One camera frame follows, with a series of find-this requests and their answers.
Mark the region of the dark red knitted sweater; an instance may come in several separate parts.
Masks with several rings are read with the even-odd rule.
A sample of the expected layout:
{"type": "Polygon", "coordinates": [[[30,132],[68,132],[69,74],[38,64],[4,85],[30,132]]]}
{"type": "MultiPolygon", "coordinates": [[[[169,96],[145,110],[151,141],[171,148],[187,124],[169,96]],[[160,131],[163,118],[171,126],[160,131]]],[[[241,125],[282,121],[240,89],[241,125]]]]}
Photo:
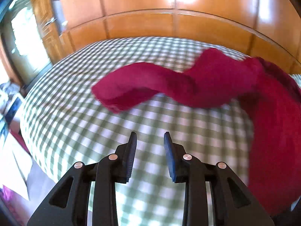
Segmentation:
{"type": "Polygon", "coordinates": [[[254,125],[249,189],[272,216],[300,197],[300,87],[277,65],[259,57],[238,61],[209,48],[182,73],[134,63],[107,74],[91,91],[114,113],[157,93],[192,108],[237,99],[254,125]]]}

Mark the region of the window with dark frame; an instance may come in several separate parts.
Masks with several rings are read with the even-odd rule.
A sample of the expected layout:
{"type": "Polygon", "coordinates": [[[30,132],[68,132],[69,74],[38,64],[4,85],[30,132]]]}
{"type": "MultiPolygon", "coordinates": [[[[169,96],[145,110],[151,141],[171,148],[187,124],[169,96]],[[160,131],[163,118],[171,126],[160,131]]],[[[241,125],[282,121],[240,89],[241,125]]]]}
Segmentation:
{"type": "Polygon", "coordinates": [[[1,40],[21,87],[30,91],[52,67],[31,0],[13,0],[1,20],[1,40]]]}

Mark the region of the green white checkered bed cover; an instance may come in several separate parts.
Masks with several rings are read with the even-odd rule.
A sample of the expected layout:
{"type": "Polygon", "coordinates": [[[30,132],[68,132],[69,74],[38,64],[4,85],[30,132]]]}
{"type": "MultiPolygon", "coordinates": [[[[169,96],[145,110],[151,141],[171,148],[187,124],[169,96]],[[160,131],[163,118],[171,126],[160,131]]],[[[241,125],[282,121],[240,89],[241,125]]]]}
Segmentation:
{"type": "Polygon", "coordinates": [[[192,109],[157,94],[114,114],[90,90],[107,73],[134,61],[183,71],[209,47],[189,39],[141,37],[96,42],[69,55],[26,97],[20,128],[34,160],[57,181],[75,162],[98,162],[136,132],[132,176],[116,187],[119,225],[181,224],[184,185],[172,183],[168,174],[163,148],[167,131],[202,161],[224,161],[247,182],[252,123],[238,101],[192,109]]]}

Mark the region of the clutter beside bed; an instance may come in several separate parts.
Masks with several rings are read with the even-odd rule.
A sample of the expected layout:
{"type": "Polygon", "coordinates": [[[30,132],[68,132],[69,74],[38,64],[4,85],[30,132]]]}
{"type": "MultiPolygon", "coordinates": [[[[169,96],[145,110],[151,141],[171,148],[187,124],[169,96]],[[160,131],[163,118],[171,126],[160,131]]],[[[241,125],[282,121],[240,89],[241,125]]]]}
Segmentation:
{"type": "Polygon", "coordinates": [[[18,225],[29,218],[55,183],[31,156],[20,132],[20,87],[1,83],[1,200],[18,225]]]}

